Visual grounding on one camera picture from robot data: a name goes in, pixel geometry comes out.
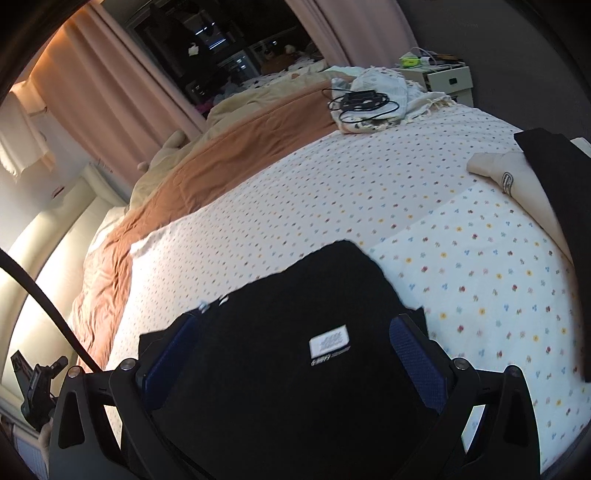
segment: metal screw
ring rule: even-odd
[[[120,364],[119,367],[121,370],[131,370],[133,367],[135,367],[135,359],[134,358],[126,358],[125,360],[123,360]]]
[[[509,375],[513,376],[513,377],[520,377],[521,376],[521,370],[519,370],[518,367],[516,367],[515,365],[511,365],[507,371],[509,372]]]
[[[197,306],[197,308],[199,309],[199,311],[201,313],[205,313],[206,311],[209,310],[209,303],[207,303],[206,301],[202,300],[202,301],[199,302],[199,305]]]
[[[68,377],[70,377],[70,378],[76,378],[82,372],[83,372],[82,367],[79,367],[78,365],[74,365],[73,367],[71,367],[68,370]]]
[[[458,370],[468,370],[470,368],[470,362],[465,358],[456,358],[453,364]]]

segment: beige comforter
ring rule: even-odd
[[[335,123],[316,83],[275,101],[193,148],[140,207],[131,210],[86,258],[83,291],[72,328],[104,368],[131,285],[130,246],[150,232],[211,203],[289,153],[333,132]]]
[[[206,142],[218,137],[232,125],[257,112],[269,108],[279,100],[298,91],[335,77],[348,78],[340,72],[308,73],[291,80],[283,80],[273,85],[237,93],[212,108],[207,117],[207,130],[197,140],[185,145],[178,152],[169,155],[162,162],[150,168],[135,184],[129,201],[130,209],[144,204],[152,192],[193,150],[199,149]]]

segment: orange blanket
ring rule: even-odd
[[[295,150],[333,132],[322,89],[305,88],[238,122],[185,159],[140,208],[130,211],[85,262],[71,326],[104,368],[131,285],[129,248],[150,232],[199,210]]]

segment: white towel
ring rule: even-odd
[[[332,98],[329,104],[332,118],[344,133],[373,133],[393,127],[400,123],[411,122],[414,118],[438,109],[442,106],[455,105],[451,97],[444,92],[426,92],[416,82],[406,80],[396,70],[384,67],[365,69],[351,84],[341,78],[332,79]],[[368,112],[345,112],[337,109],[338,97],[351,90],[375,90],[388,95],[389,103]]]
[[[571,142],[591,157],[591,145],[584,138],[575,138]],[[554,209],[523,152],[475,153],[468,160],[466,169],[497,182],[504,193],[513,197],[540,224],[573,263]]]
[[[8,92],[0,106],[0,164],[18,179],[25,168],[41,160],[51,171],[55,159],[21,102]]]

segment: tag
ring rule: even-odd
[[[193,57],[199,54],[199,47],[195,43],[191,43],[189,47],[189,57]]]
[[[511,187],[513,186],[513,182],[513,175],[506,171],[503,174],[503,178],[501,179],[501,188],[503,189],[503,193],[506,193],[509,197],[511,196]]]
[[[349,334],[347,333],[347,326],[335,328],[322,335],[315,336],[310,339],[310,356],[316,358],[320,355],[325,355],[343,348],[349,343]]]

